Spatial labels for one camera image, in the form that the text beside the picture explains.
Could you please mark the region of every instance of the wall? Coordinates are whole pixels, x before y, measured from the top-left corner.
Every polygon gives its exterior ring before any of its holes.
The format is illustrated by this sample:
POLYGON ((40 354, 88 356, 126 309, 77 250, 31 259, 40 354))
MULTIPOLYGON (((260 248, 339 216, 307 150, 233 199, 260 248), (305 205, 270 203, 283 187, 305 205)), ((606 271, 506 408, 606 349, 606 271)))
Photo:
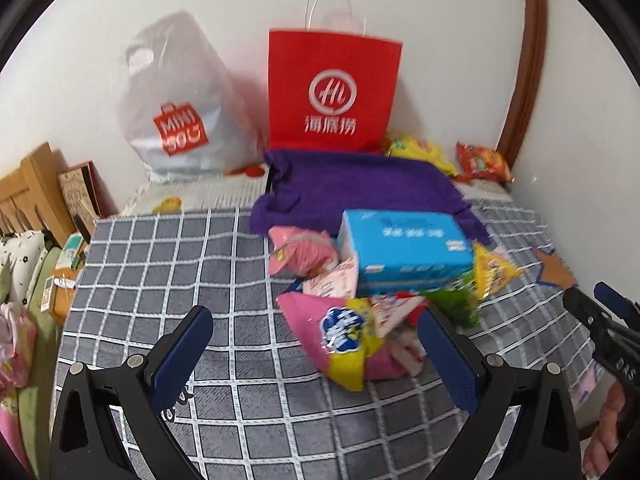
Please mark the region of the wall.
POLYGON ((583 290, 604 280, 640 300, 640 89, 576 0, 549 0, 540 92, 514 167, 583 290))
MULTIPOLYGON (((520 55, 523 0, 352 1, 370 34, 404 41, 393 129, 428 135, 451 153, 457 139, 497 142, 520 55)), ((268 29, 302 26, 305 2, 56 0, 0 74, 0 170, 49 140, 69 163, 93 159, 122 206, 144 178, 114 114, 122 52, 140 29, 179 9, 195 15, 266 127, 268 29)))

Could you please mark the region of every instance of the orange star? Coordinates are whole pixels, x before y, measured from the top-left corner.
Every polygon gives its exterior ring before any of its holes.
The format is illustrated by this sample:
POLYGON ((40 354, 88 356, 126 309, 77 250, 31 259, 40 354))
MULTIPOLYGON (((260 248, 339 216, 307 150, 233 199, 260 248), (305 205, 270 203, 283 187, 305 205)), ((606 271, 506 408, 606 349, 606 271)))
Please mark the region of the orange star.
POLYGON ((534 248, 534 252, 542 262, 542 270, 536 280, 538 283, 559 286, 562 290, 567 290, 578 284, 571 271, 560 260, 558 253, 554 251, 551 254, 546 254, 536 248, 534 248))

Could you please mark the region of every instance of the purple cloth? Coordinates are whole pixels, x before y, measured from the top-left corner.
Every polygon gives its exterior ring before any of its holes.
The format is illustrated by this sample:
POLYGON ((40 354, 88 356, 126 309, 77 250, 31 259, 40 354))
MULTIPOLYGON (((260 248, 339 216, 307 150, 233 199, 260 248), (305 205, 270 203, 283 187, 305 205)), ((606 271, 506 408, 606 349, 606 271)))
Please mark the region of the purple cloth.
POLYGON ((434 165, 384 155, 273 150, 271 192, 251 213, 251 229, 266 236, 275 225, 337 235, 345 209, 448 213, 471 240, 490 243, 484 225, 434 165))

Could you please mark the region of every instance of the blue logo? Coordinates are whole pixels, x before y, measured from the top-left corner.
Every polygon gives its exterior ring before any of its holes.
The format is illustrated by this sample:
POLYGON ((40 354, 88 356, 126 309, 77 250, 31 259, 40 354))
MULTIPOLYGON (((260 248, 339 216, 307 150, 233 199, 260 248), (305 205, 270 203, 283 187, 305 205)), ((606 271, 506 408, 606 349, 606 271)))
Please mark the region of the blue logo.
POLYGON ((365 319, 355 310, 334 306, 320 322, 322 341, 338 354, 355 352, 360 347, 364 323, 365 319))

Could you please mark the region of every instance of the metal screw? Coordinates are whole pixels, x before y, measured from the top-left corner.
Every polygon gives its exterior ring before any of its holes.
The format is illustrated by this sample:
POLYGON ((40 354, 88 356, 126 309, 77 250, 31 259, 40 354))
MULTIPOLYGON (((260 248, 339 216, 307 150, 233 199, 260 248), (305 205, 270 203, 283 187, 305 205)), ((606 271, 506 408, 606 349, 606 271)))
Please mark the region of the metal screw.
POLYGON ((560 375, 560 372, 562 372, 562 368, 560 368, 556 363, 547 363, 546 369, 553 375, 560 375))
POLYGON ((496 354, 489 354, 486 357, 486 361, 491 365, 491 366, 495 366, 496 368, 501 367, 504 364, 504 359, 501 358, 499 355, 496 354))
POLYGON ((71 375, 78 375, 83 368, 84 368, 84 365, 82 363, 73 363, 69 367, 69 371, 71 372, 71 375))
POLYGON ((127 365, 129 368, 138 368, 143 362, 145 362, 145 358, 140 354, 132 355, 129 359, 127 359, 127 365))

